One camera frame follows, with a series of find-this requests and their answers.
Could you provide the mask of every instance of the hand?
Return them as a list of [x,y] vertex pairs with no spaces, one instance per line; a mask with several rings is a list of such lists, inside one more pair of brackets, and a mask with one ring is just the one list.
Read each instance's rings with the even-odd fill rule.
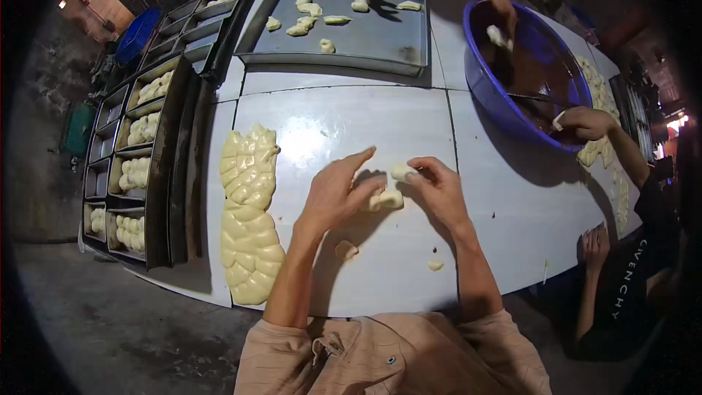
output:
[[358,212],[375,190],[388,183],[387,177],[373,177],[352,187],[354,174],[373,154],[375,146],[334,161],[317,173],[298,223],[320,236]]
[[583,235],[580,240],[580,252],[587,271],[599,275],[609,253],[609,235],[604,223]]
[[608,112],[587,107],[566,110],[558,123],[564,129],[575,129],[575,136],[584,141],[596,141],[617,127]]
[[514,10],[511,0],[490,0],[492,6],[505,18],[507,23],[507,35],[510,40],[514,40],[514,31],[517,29],[517,11]]
[[407,176],[410,185],[422,196],[434,215],[454,233],[470,223],[463,201],[461,178],[451,168],[435,157],[417,157],[407,162],[412,168],[423,168],[430,178],[422,174]]

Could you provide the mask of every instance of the table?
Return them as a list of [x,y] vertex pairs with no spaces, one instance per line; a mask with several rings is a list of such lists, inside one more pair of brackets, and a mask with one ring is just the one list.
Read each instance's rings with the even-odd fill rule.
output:
[[[249,18],[261,1],[255,1]],[[364,166],[370,170],[389,170],[415,155],[435,155],[458,169],[469,214],[502,294],[540,282],[546,259],[547,277],[575,266],[580,235],[611,218],[612,171],[619,162],[605,169],[597,159],[583,168],[572,157],[515,141],[487,118],[465,82],[462,18],[468,1],[427,0],[432,61],[429,73],[419,79],[343,69],[329,73],[314,66],[245,71],[233,57],[217,91],[207,144],[206,256],[196,265],[138,275],[177,293],[231,306],[219,259],[224,189],[218,165],[228,132],[248,132],[255,122],[276,129],[282,148],[269,213],[284,248],[317,171],[374,144],[378,152]],[[619,73],[585,40],[541,18],[606,78]],[[641,224],[633,212],[638,192],[628,183],[625,234]],[[312,315],[427,311],[457,301],[455,261],[446,236],[410,191],[405,191],[405,201],[402,210],[357,217],[330,232],[323,242],[328,247],[316,260]],[[359,247],[361,255],[353,263],[341,264],[329,250],[341,239]],[[430,271],[429,260],[443,262],[443,269]],[[188,288],[190,276],[199,277],[191,278],[201,285],[196,290]]]

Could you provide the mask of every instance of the beige shirt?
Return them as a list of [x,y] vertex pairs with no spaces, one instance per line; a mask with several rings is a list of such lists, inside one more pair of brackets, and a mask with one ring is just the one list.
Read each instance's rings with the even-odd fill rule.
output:
[[235,395],[550,394],[539,353],[505,310],[458,329],[440,313],[260,320],[246,336]]

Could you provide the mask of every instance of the concrete floor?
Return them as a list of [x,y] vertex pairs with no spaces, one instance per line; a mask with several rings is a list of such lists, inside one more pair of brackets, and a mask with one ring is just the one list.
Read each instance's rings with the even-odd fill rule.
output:
[[[75,244],[17,245],[32,313],[84,394],[231,394],[246,332],[260,318],[171,293],[79,252]],[[539,350],[554,394],[618,394],[639,363],[571,361],[548,320],[515,294],[505,306]]]

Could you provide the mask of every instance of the blue basin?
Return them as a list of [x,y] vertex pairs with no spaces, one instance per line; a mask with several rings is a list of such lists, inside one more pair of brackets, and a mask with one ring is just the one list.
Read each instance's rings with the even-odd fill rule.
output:
[[[588,83],[577,61],[566,46],[565,42],[553,31],[550,26],[531,10],[521,4],[514,3],[519,23],[514,35],[515,45],[529,51],[539,62],[549,64],[554,61],[562,62],[570,74],[567,83],[568,100],[579,106],[592,107],[592,96]],[[487,63],[480,55],[478,44],[471,31],[471,16],[477,19],[480,16],[484,22],[473,22],[477,31],[482,33],[488,25],[502,26],[499,17],[485,19],[485,16],[496,15],[490,0],[471,0],[463,11],[463,31],[468,41],[465,53],[465,79],[468,81],[474,98],[485,108],[492,120],[509,135],[526,142],[539,142],[547,144],[558,150],[576,153],[583,148],[581,144],[562,144],[548,136],[529,119],[527,119],[514,101],[512,101],[500,82],[490,71]]]

